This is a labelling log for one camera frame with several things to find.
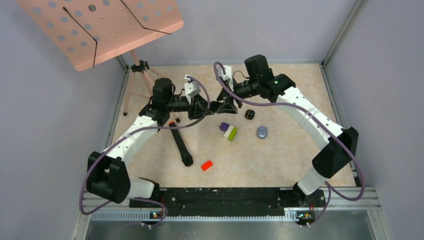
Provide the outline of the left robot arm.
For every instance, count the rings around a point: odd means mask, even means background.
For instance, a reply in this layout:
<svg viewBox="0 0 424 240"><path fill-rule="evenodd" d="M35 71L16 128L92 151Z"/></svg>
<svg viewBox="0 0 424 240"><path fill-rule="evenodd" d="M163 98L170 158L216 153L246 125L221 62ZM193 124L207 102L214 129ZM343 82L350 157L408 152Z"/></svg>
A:
<svg viewBox="0 0 424 240"><path fill-rule="evenodd" d="M127 168L149 138L161 129L168 129L166 124L172 112L187 112L193 116L195 110L200 110L201 118L209 113L210 97L200 95L206 91L204 85L190 75L185 79L185 96L175 94L175 86L169 78L154 82L148 104L130 128L110 147L89 156L85 191L116 204L132 198L141 198L149 207L160 202L161 194L154 189L154 182L130 178Z"/></svg>

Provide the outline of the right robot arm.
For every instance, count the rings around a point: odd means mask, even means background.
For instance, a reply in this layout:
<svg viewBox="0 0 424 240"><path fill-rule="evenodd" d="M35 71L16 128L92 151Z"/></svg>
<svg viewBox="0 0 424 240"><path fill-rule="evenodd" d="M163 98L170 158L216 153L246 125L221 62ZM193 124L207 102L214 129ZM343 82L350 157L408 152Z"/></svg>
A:
<svg viewBox="0 0 424 240"><path fill-rule="evenodd" d="M248 80L237 84L224 65L216 61L213 70L223 90L243 103L262 107L261 103L248 101L260 96L268 100L265 106L276 106L286 112L305 130L320 152L313 158L312 167L293 186L293 200L307 206L322 185L355 159L358 132L335 123L315 107L285 74L275 75L264 55L249 57L244 62Z"/></svg>

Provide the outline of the purple white green block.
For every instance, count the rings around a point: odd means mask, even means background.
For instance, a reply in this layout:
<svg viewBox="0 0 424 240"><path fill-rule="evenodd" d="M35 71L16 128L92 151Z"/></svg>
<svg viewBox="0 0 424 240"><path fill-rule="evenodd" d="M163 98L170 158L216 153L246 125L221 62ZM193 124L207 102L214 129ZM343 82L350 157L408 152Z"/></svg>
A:
<svg viewBox="0 0 424 240"><path fill-rule="evenodd" d="M226 138L229 142L233 141L238 131L237 127L226 122L222 122L219 126L219 129L223 132L223 137Z"/></svg>

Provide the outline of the black earbud case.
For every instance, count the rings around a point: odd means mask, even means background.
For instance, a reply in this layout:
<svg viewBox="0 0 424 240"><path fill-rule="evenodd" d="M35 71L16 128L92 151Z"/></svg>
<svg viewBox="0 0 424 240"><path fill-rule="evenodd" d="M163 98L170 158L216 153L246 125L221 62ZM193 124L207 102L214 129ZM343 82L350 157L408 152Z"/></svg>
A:
<svg viewBox="0 0 424 240"><path fill-rule="evenodd" d="M256 112L255 112L254 110L252 110L252 109L248 109L248 110L246 110L246 112L245 112L245 114L244 114L244 117L245 117L247 120L253 120L253 119L254 119L254 117L255 117L255 114L256 114Z"/></svg>
<svg viewBox="0 0 424 240"><path fill-rule="evenodd" d="M213 112L214 114L216 114L217 112L218 112L218 109L219 109L219 107L221 106L221 103L220 102L218 102L218 101L212 101L211 103L210 103L210 108L209 108L209 110L211 111L211 112Z"/></svg>

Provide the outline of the silver blue earbud case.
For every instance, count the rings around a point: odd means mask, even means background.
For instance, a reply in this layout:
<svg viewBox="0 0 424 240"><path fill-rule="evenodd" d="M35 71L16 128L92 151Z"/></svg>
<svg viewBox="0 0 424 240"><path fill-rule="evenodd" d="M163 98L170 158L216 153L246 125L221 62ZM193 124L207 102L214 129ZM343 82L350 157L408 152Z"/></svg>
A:
<svg viewBox="0 0 424 240"><path fill-rule="evenodd" d="M259 126L256 131L256 136L259 139L265 139L268 136L268 129L265 126Z"/></svg>

